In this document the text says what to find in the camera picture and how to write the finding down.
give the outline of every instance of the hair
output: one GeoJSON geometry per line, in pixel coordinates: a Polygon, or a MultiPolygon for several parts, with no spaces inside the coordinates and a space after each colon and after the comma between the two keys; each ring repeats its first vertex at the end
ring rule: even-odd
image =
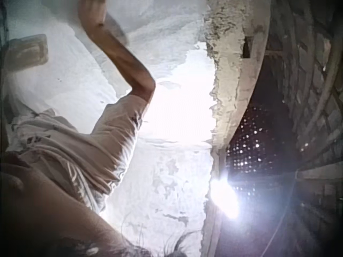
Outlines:
{"type": "MultiPolygon", "coordinates": [[[[181,244],[193,232],[182,235],[171,252],[164,250],[163,257],[187,257],[181,244]]],[[[37,257],[153,257],[151,251],[135,246],[128,242],[124,248],[97,247],[96,244],[86,243],[71,238],[63,238],[48,243],[37,257]]]]}

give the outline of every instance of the skin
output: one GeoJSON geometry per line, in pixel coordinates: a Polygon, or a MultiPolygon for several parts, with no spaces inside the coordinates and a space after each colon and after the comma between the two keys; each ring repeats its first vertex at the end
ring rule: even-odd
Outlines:
{"type": "MultiPolygon", "coordinates": [[[[81,0],[79,18],[90,39],[112,60],[132,87],[130,94],[150,102],[155,81],[107,30],[106,1],[81,0]]],[[[48,241],[64,237],[99,245],[124,246],[123,236],[96,213],[33,170],[16,155],[2,158],[2,229],[8,242],[35,253],[48,241]]]]}

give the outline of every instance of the hand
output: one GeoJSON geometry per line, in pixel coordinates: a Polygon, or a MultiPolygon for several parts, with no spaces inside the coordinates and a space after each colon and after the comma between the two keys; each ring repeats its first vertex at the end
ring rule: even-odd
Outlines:
{"type": "Polygon", "coordinates": [[[90,38],[101,29],[106,17],[106,0],[80,0],[79,18],[90,38]]]}

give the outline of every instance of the person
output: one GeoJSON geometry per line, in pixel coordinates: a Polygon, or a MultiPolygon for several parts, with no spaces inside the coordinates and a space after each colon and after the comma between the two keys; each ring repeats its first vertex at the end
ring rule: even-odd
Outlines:
{"type": "MultiPolygon", "coordinates": [[[[105,0],[80,0],[78,11],[132,91],[106,106],[89,135],[51,109],[38,114],[12,103],[19,115],[1,162],[2,256],[152,256],[99,213],[126,172],[155,81],[107,29],[105,0]]],[[[165,256],[186,256],[183,240],[165,256]]]]}

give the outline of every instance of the white wall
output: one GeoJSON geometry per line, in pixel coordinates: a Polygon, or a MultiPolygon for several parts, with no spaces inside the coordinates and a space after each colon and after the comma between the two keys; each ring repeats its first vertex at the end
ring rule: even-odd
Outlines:
{"type": "MultiPolygon", "coordinates": [[[[135,243],[161,251],[183,232],[201,230],[212,169],[215,127],[209,93],[214,64],[207,57],[205,0],[109,1],[109,13],[129,48],[157,81],[122,185],[108,199],[106,220],[135,243]]],[[[92,130],[107,103],[129,87],[79,28],[76,1],[17,0],[8,9],[10,38],[46,34],[49,62],[10,76],[10,87],[36,111],[53,107],[80,132],[92,130]]],[[[199,256],[201,233],[186,244],[199,256]]]]}

